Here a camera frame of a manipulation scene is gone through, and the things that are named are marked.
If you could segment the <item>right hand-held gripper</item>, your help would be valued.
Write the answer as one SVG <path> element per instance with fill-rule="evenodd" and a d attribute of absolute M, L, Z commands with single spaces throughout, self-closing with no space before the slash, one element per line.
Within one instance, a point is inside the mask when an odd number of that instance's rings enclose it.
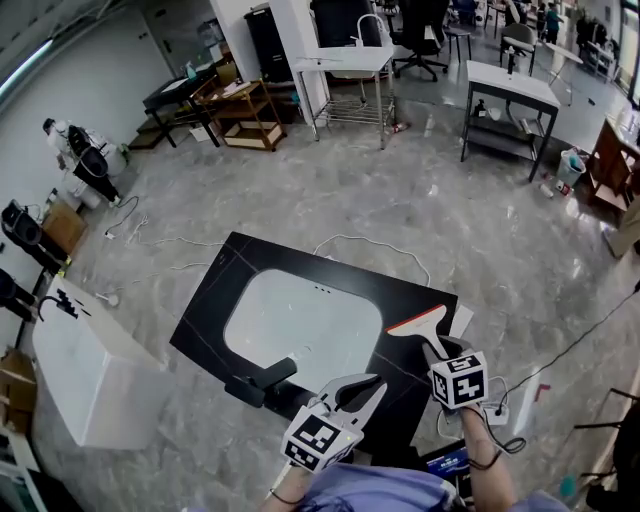
<path fill-rule="evenodd" d="M 422 344 L 426 365 L 430 368 L 434 399 L 450 410 L 486 400 L 488 368 L 484 353 L 463 355 L 473 351 L 468 341 L 448 335 L 439 335 L 438 338 L 447 357 L 455 359 L 440 362 L 432 346 L 428 342 Z"/>

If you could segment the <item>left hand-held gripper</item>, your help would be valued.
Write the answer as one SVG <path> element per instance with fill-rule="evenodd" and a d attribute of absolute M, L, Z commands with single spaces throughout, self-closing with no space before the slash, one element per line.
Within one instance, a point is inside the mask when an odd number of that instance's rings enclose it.
<path fill-rule="evenodd" d="M 331 380 L 299 409 L 284 433 L 281 454 L 309 473 L 319 473 L 340 461 L 363 438 L 362 429 L 385 393 L 386 382 L 377 374 Z"/>

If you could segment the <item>white squeegee red blade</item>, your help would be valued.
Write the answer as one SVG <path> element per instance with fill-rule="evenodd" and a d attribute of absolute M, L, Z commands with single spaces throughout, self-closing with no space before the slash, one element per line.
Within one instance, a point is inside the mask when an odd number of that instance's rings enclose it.
<path fill-rule="evenodd" d="M 444 319 L 446 313 L 447 307 L 440 304 L 388 327 L 385 332 L 395 337 L 420 336 L 440 360 L 447 360 L 448 353 L 437 334 L 437 326 Z"/>

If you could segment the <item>person's right forearm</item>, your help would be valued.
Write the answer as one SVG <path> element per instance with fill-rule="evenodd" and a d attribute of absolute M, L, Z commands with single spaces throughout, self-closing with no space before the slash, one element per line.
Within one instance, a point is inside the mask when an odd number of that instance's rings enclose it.
<path fill-rule="evenodd" d="M 484 420 L 476 408 L 460 410 L 464 439 L 470 460 L 471 489 L 476 512 L 507 512 L 517 501 L 508 468 L 496 449 Z"/>

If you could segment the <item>person's left forearm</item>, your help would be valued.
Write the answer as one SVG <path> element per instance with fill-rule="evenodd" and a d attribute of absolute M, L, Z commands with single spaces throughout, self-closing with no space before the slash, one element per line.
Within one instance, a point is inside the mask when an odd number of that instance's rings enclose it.
<path fill-rule="evenodd" d="M 273 488 L 281 497 L 296 500 L 302 495 L 306 496 L 315 478 L 315 474 L 302 467 L 288 465 L 286 472 Z M 298 506 L 285 505 L 268 493 L 260 512 L 294 512 Z"/>

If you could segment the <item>white paper sheet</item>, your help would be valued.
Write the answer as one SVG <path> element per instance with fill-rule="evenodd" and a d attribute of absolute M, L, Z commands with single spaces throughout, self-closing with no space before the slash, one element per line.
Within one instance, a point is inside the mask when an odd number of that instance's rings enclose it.
<path fill-rule="evenodd" d="M 470 349 L 471 344 L 464 339 L 464 333 L 467 330 L 474 312 L 468 307 L 460 304 L 453 317 L 449 336 L 454 339 L 454 342 L 460 345 L 463 349 Z"/>

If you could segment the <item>white power strip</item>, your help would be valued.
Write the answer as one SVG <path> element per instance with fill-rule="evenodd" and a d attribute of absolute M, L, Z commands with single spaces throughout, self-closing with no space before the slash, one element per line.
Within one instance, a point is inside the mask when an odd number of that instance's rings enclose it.
<path fill-rule="evenodd" d="M 490 427 L 502 427 L 506 426 L 509 422 L 509 408 L 508 402 L 505 401 L 503 405 L 500 405 L 499 400 L 495 401 L 484 401 L 479 405 L 484 419 L 488 422 Z M 461 434 L 450 434 L 446 433 L 442 429 L 442 423 L 446 425 L 451 425 L 455 423 L 456 419 L 450 414 L 446 413 L 443 409 L 441 409 L 437 415 L 436 419 L 436 431 L 438 435 L 446 440 L 450 441 L 458 441 L 462 438 Z"/>

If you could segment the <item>person's lavender shirt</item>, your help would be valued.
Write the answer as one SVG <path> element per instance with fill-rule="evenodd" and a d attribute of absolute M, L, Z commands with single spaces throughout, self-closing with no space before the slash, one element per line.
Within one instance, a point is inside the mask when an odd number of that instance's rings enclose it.
<path fill-rule="evenodd" d="M 455 488 L 417 470 L 338 463 L 317 475 L 295 512 L 469 512 Z M 569 512 L 545 492 L 519 499 L 507 512 Z"/>

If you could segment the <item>blue-screen tablet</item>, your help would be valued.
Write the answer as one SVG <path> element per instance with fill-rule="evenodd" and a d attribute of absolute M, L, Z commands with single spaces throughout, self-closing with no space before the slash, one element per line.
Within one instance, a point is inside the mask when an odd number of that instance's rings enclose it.
<path fill-rule="evenodd" d="M 422 457 L 427 472 L 453 481 L 469 474 L 469 457 L 463 440 L 432 451 Z"/>

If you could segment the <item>black wrist band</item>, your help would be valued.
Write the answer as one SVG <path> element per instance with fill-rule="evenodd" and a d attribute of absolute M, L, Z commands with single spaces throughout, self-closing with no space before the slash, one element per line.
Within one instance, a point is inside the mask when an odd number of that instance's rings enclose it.
<path fill-rule="evenodd" d="M 285 499 L 283 497 L 281 497 L 274 488 L 269 489 L 269 494 L 271 495 L 271 497 L 275 498 L 276 500 L 278 500 L 279 502 L 288 505 L 290 507 L 296 507 L 298 505 L 300 505 L 301 503 L 303 503 L 306 499 L 305 495 L 302 495 L 300 498 L 296 499 L 296 500 L 291 500 L 291 499 Z"/>

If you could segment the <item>black table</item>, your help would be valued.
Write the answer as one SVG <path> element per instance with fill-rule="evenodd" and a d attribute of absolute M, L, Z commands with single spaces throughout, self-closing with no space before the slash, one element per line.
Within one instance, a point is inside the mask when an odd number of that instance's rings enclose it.
<path fill-rule="evenodd" d="M 382 331 L 364 372 L 380 375 L 388 389 L 364 429 L 361 448 L 376 452 L 409 445 L 431 396 L 423 340 L 391 336 L 385 330 L 443 304 L 447 313 L 437 331 L 446 335 L 457 296 L 233 232 L 191 298 L 171 345 L 222 382 L 264 369 L 233 352 L 224 340 L 224 329 L 249 281 L 269 269 L 364 297 L 379 308 Z M 293 418 L 311 393 L 284 381 L 267 392 L 264 405 Z"/>

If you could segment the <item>black folding chair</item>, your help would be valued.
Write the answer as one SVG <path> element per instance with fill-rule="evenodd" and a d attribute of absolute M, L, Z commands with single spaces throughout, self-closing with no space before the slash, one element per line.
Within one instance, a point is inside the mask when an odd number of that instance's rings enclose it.
<path fill-rule="evenodd" d="M 621 419 L 576 424 L 576 431 L 613 429 L 614 434 L 585 481 L 585 504 L 592 512 L 640 512 L 640 394 L 609 390 L 628 400 Z"/>

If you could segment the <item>white bucket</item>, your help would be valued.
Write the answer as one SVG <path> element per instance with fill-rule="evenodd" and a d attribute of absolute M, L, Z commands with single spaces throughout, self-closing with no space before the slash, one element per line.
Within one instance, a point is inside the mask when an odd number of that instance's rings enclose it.
<path fill-rule="evenodd" d="M 561 152 L 556 178 L 569 188 L 573 188 L 586 172 L 586 166 L 576 148 Z"/>

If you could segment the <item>white cabinet block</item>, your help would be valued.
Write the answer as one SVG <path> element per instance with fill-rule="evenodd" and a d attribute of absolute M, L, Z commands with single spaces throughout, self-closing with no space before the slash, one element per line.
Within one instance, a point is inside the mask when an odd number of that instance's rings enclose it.
<path fill-rule="evenodd" d="M 175 379 L 95 297 L 54 277 L 39 303 L 33 347 L 78 446 L 140 450 L 150 444 Z"/>

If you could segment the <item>wooden cabinet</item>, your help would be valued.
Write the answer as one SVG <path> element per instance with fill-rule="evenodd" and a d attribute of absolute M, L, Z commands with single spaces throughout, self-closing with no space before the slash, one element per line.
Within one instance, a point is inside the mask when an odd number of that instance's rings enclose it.
<path fill-rule="evenodd" d="M 635 194 L 634 179 L 640 179 L 640 171 L 633 170 L 636 163 L 640 164 L 640 149 L 624 140 L 606 118 L 586 164 L 589 200 L 626 212 Z"/>

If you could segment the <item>black-framed white washstand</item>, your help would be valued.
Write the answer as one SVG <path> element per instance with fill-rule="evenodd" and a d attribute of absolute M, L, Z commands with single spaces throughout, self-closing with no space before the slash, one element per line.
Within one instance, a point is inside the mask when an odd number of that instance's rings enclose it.
<path fill-rule="evenodd" d="M 532 181 L 555 127 L 559 100 L 547 82 L 529 75 L 473 60 L 466 62 L 466 70 L 468 93 L 460 159 L 466 158 L 469 144 L 528 159 L 532 162 L 528 180 Z M 535 111 L 533 129 L 527 131 L 511 119 L 493 121 L 475 116 L 473 108 L 488 97 L 503 100 L 507 108 L 519 105 Z"/>

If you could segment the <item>wooden cart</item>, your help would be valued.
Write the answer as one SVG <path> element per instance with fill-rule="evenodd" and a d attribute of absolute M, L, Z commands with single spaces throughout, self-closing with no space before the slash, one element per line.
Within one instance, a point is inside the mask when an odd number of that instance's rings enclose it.
<path fill-rule="evenodd" d="M 262 80 L 226 86 L 209 80 L 191 99 L 199 113 L 205 115 L 207 127 L 214 126 L 219 139 L 228 147 L 275 152 L 287 137 L 275 104 Z"/>

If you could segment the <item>white sink stand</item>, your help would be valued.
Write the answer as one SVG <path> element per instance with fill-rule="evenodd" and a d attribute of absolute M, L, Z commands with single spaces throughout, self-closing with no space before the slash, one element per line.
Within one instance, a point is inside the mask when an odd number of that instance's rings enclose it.
<path fill-rule="evenodd" d="M 317 121 L 326 123 L 351 123 L 372 125 L 378 129 L 379 148 L 387 146 L 387 128 L 396 122 L 396 100 L 392 69 L 393 47 L 334 47 L 319 48 L 316 56 L 299 57 L 291 65 L 294 76 L 300 83 L 299 98 L 301 105 L 307 108 L 308 124 L 314 139 L 320 140 Z M 314 108 L 305 82 L 305 73 L 344 72 L 371 76 L 375 85 L 375 102 L 368 100 L 332 99 L 325 89 L 326 99 Z"/>

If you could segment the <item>black stool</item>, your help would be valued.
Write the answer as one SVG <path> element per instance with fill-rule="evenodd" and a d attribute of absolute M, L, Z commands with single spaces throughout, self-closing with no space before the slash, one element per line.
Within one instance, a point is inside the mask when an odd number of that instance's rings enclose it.
<path fill-rule="evenodd" d="M 471 33 L 459 28 L 445 28 L 444 34 L 447 38 L 449 56 L 450 58 L 456 57 L 458 63 L 462 62 L 461 44 L 463 41 L 466 43 L 467 56 L 472 58 L 472 46 L 471 46 Z"/>

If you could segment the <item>black office chair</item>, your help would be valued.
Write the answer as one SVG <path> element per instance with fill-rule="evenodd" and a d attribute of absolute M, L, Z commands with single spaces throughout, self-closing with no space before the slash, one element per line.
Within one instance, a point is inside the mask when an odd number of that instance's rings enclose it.
<path fill-rule="evenodd" d="M 438 56 L 444 42 L 444 18 L 450 0 L 398 0 L 402 17 L 400 31 L 391 30 L 391 39 L 395 46 L 411 52 L 409 57 L 392 60 L 391 69 L 394 77 L 399 78 L 401 72 L 410 68 L 427 71 L 433 82 L 438 81 L 434 67 L 440 67 L 443 73 L 448 72 L 448 65 L 429 56 Z"/>

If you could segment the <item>grey chair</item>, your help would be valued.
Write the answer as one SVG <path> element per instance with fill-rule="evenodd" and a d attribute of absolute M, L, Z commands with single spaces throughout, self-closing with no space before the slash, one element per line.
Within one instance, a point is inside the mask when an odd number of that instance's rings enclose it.
<path fill-rule="evenodd" d="M 517 52 L 530 55 L 528 74 L 532 75 L 537 41 L 537 34 L 525 24 L 512 23 L 506 26 L 501 32 L 499 62 L 503 62 L 503 55 L 513 47 Z"/>

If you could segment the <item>white curved faucet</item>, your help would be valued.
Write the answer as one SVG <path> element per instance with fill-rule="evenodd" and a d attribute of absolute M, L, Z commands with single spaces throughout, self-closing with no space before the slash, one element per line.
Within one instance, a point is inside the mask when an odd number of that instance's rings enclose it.
<path fill-rule="evenodd" d="M 384 24 L 382 20 L 373 13 L 362 15 L 357 21 L 357 46 L 381 47 L 382 31 Z"/>

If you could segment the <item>brown cardboard box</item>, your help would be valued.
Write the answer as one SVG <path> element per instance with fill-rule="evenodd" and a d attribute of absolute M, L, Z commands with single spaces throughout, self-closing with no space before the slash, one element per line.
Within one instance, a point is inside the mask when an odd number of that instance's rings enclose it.
<path fill-rule="evenodd" d="M 28 435 L 37 399 L 32 360 L 17 349 L 0 358 L 0 423 L 8 430 Z"/>
<path fill-rule="evenodd" d="M 72 255 L 88 227 L 87 222 L 65 201 L 56 200 L 44 217 L 44 232 L 68 255 Z"/>

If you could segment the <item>wooden steps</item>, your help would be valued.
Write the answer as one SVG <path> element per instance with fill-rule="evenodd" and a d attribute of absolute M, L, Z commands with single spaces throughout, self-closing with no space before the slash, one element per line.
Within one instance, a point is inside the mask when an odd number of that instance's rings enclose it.
<path fill-rule="evenodd" d="M 132 151 L 151 150 L 164 138 L 162 129 L 152 116 L 148 116 L 145 122 L 136 130 L 136 136 L 128 143 Z"/>

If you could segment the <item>black desk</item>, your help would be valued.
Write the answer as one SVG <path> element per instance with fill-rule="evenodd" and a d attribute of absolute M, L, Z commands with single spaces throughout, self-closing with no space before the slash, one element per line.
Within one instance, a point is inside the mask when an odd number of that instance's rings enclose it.
<path fill-rule="evenodd" d="M 196 103 L 196 92 L 207 84 L 219 84 L 218 73 L 215 69 L 211 72 L 201 72 L 194 79 L 186 78 L 181 84 L 171 90 L 168 90 L 170 83 L 167 82 L 143 100 L 144 113 L 154 120 L 161 133 L 161 137 L 166 139 L 173 148 L 176 148 L 177 144 L 171 136 L 171 131 L 174 127 L 178 126 L 179 123 L 169 120 L 163 121 L 160 117 L 160 111 L 171 106 L 182 107 L 184 105 L 187 105 L 190 109 L 185 123 L 203 127 L 214 146 L 220 147 L 218 138 L 210 128 L 209 115 L 202 106 Z"/>

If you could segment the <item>tall black cabinet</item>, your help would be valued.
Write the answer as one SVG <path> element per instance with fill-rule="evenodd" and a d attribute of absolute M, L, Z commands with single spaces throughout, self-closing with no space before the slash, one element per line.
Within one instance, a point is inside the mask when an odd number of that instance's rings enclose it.
<path fill-rule="evenodd" d="M 269 83 L 293 80 L 275 19 L 268 3 L 250 9 L 244 16 L 254 43 L 262 78 Z"/>

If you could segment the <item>black backpack unit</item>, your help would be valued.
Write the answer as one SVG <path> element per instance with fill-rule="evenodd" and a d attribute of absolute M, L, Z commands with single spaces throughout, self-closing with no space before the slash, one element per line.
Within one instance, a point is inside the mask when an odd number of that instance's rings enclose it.
<path fill-rule="evenodd" d="M 40 225 L 16 200 L 11 200 L 0 213 L 0 227 L 18 245 L 37 246 L 42 239 Z"/>

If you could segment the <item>long ceiling light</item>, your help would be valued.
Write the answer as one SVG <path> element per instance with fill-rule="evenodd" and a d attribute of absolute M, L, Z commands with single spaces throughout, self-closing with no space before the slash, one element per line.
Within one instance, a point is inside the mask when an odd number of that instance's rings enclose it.
<path fill-rule="evenodd" d="M 16 85 L 18 80 L 48 51 L 52 44 L 53 40 L 51 38 L 47 39 L 5 78 L 0 84 L 0 98 L 6 95 Z"/>

